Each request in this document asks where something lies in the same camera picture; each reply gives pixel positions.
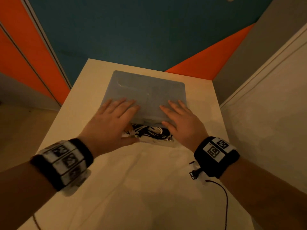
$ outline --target white surface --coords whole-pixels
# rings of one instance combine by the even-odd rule
[[[221,108],[230,142],[307,193],[307,24]]]
[[[210,135],[228,139],[211,81],[89,59],[41,149],[79,134],[99,107],[114,70],[185,83],[189,108]],[[37,213],[48,229],[224,229],[226,198],[215,184],[190,178],[193,154],[179,146],[137,143],[98,157],[71,197],[57,193]],[[36,229],[32,219],[20,229]],[[229,195],[228,230],[253,229]]]

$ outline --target hand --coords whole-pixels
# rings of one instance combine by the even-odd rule
[[[135,100],[125,100],[106,101],[77,137],[94,158],[139,141],[138,138],[122,137],[125,127],[140,109],[139,105],[130,107]]]
[[[181,107],[169,100],[169,104],[174,111],[165,106],[160,106],[160,109],[176,123],[177,127],[168,122],[162,122],[162,124],[167,127],[179,143],[195,152],[201,142],[209,135],[199,118],[181,100],[178,100],[178,103]]]

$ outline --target wristband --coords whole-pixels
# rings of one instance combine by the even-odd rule
[[[198,146],[194,158],[209,177],[220,178],[228,166],[240,158],[240,155],[230,143],[209,136]]]
[[[31,158],[30,163],[60,191],[65,187],[79,187],[89,176],[87,168],[93,161],[93,155],[86,145],[74,138],[69,141],[61,140],[40,150]]]

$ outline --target left hand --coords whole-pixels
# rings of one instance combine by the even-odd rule
[[[130,107],[135,100],[125,98],[106,101],[77,137],[91,151],[93,157],[139,142],[138,138],[122,137],[125,127],[140,109]]]

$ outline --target right hand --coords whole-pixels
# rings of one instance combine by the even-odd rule
[[[178,103],[180,106],[169,100],[174,111],[163,105],[160,106],[160,109],[176,123],[177,127],[169,122],[163,121],[162,124],[167,127],[179,143],[194,153],[209,135],[199,118],[181,100],[178,100]]]

